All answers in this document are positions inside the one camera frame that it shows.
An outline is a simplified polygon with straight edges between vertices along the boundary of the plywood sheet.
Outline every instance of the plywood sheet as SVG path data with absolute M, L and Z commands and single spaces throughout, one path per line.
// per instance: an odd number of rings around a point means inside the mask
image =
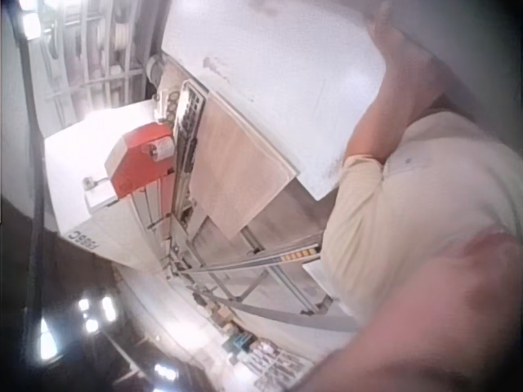
M 203 111 L 190 193 L 220 231 L 233 238 L 296 171 L 222 98 Z

